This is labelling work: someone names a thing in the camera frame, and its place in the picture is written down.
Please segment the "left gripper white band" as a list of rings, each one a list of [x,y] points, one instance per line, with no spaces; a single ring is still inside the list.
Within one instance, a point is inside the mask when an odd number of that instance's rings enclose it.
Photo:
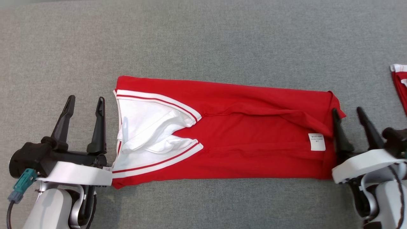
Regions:
[[[53,150],[67,151],[67,134],[70,118],[73,116],[75,96],[70,95],[62,113],[54,127],[51,136],[42,138],[42,143],[48,144]],[[111,186],[113,174],[104,170],[107,166],[106,144],[106,105],[105,99],[99,97],[96,106],[96,122],[92,141],[87,145],[86,152],[55,152],[57,162],[46,178],[37,177],[37,181],[57,184],[79,184],[94,186]]]

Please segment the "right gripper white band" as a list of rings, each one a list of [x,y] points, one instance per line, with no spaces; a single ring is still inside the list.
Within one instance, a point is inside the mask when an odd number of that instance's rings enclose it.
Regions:
[[[360,124],[363,126],[368,141],[368,151],[351,157],[332,169],[332,177],[336,184],[345,183],[353,178],[377,171],[395,163],[404,163],[406,159],[395,158],[387,150],[381,135],[370,121],[362,107],[356,109]],[[336,108],[332,109],[335,151],[337,157],[349,157],[353,145],[348,141],[341,125],[341,117]]]

